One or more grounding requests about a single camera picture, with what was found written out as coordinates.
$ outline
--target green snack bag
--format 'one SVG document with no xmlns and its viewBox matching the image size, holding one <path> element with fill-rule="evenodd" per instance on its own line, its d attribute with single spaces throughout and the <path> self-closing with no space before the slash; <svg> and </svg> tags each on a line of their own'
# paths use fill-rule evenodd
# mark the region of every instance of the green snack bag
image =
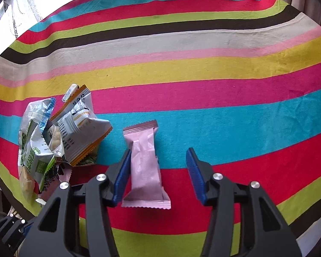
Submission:
<svg viewBox="0 0 321 257">
<path fill-rule="evenodd" d="M 37 125 L 34 121 L 30 122 L 26 135 L 23 164 L 31 177 L 38 183 L 41 191 L 44 186 L 45 173 L 55 164 L 55 157 Z"/>
</svg>

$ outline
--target pile of snack wrappers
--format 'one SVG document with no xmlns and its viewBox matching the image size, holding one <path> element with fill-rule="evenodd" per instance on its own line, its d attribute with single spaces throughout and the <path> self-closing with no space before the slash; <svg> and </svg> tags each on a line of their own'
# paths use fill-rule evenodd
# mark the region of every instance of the pile of snack wrappers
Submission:
<svg viewBox="0 0 321 257">
<path fill-rule="evenodd" d="M 64 105 L 55 114 L 55 98 L 30 102 L 19 127 L 18 172 L 22 193 L 33 199 L 35 183 L 44 205 L 62 182 L 69 182 L 72 169 L 95 164 L 100 142 L 113 129 L 110 121 L 94 114 L 90 90 L 72 84 Z M 123 129 L 131 149 L 131 191 L 122 207 L 170 209 L 170 198 L 162 186 L 154 136 L 156 120 Z"/>
</svg>

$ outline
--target brown stripe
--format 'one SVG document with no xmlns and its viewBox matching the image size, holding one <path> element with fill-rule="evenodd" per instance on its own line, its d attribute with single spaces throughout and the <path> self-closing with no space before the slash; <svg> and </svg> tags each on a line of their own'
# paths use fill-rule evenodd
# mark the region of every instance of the brown stripe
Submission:
<svg viewBox="0 0 321 257">
<path fill-rule="evenodd" d="M 174 23 L 164 23 L 146 26 L 136 26 L 128 28 L 119 28 L 86 34 L 83 36 L 70 37 L 65 39 L 57 39 L 49 46 L 39 48 L 31 53 L 24 54 L 17 52 L 11 48 L 7 48 L 1 57 L 17 64 L 26 64 L 29 61 L 50 55 L 52 52 L 61 48 L 71 48 L 76 46 L 87 45 L 107 40 L 123 39 L 126 37 L 149 36 L 153 34 L 183 32 L 183 31 L 200 31 L 200 30 L 246 30 L 260 29 L 294 19 L 300 11 L 287 5 L 285 9 L 273 16 L 257 19 L 215 19 L 215 20 L 199 20 L 199 21 L 183 21 Z"/>
<path fill-rule="evenodd" d="M 34 218 L 34 215 L 31 214 L 25 207 L 13 196 L 12 192 L 9 188 L 4 184 L 2 179 L 0 178 L 0 188 L 3 194 L 6 196 L 9 203 L 13 206 L 13 208 L 21 215 L 22 218 L 26 220 L 30 220 Z"/>
<path fill-rule="evenodd" d="M 308 210 L 301 214 L 293 223 L 290 229 L 298 238 L 301 236 L 315 221 L 321 217 L 321 199 L 312 205 Z"/>
</svg>

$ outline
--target green stripe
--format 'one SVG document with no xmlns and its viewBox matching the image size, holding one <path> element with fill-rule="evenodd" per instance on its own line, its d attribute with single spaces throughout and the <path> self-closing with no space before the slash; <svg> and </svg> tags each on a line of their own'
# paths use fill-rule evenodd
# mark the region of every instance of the green stripe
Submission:
<svg viewBox="0 0 321 257">
<path fill-rule="evenodd" d="M 154 25 L 182 21 L 197 21 L 197 20 L 214 20 L 214 19 L 258 19 L 276 15 L 284 10 L 288 3 L 283 0 L 277 0 L 275 4 L 264 10 L 258 11 L 234 11 L 234 12 L 185 12 L 172 13 L 167 15 L 155 15 L 146 17 L 135 17 L 102 23 L 91 24 L 75 29 L 58 31 L 52 33 L 47 39 L 36 42 L 34 44 L 25 44 L 18 40 L 10 45 L 10 48 L 20 53 L 31 53 L 39 48 L 47 47 L 56 39 L 64 39 L 68 37 L 77 37 L 94 32 L 128 28 L 144 25 Z"/>
<path fill-rule="evenodd" d="M 33 193 L 33 198 L 30 201 L 27 201 L 21 192 L 19 180 L 9 173 L 8 169 L 1 163 L 1 161 L 0 178 L 12 192 L 14 198 L 17 199 L 25 207 L 25 209 L 27 209 L 33 215 L 39 214 L 41 206 L 35 201 L 35 199 L 37 199 L 37 194 Z"/>
<path fill-rule="evenodd" d="M 321 199 L 321 177 L 277 205 L 288 224 Z M 182 235 L 151 235 L 112 229 L 121 257 L 198 257 L 206 232 Z M 240 223 L 234 225 L 231 255 L 238 253 Z M 88 247 L 86 220 L 80 219 L 80 241 Z"/>
</svg>

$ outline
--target blue gripper pad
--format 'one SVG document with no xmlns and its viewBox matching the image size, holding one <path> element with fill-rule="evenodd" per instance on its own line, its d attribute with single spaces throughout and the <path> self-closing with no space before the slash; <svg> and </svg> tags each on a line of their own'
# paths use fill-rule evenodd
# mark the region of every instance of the blue gripper pad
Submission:
<svg viewBox="0 0 321 257">
<path fill-rule="evenodd" d="M 201 202 L 202 205 L 205 205 L 207 202 L 206 182 L 200 172 L 198 161 L 199 160 L 195 154 L 194 149 L 189 148 L 186 154 L 186 163 L 189 176 L 196 193 L 196 198 Z"/>
<path fill-rule="evenodd" d="M 23 227 L 22 229 L 22 234 L 26 237 L 26 235 L 28 234 L 28 232 L 30 231 L 33 222 L 34 222 L 35 218 L 32 218 L 31 220 L 29 220 L 29 222 Z"/>
<path fill-rule="evenodd" d="M 127 180 L 131 173 L 131 150 L 128 150 L 128 153 L 124 154 L 121 161 L 122 165 L 114 182 L 114 194 L 112 199 L 114 205 L 121 202 L 127 185 Z"/>
</svg>

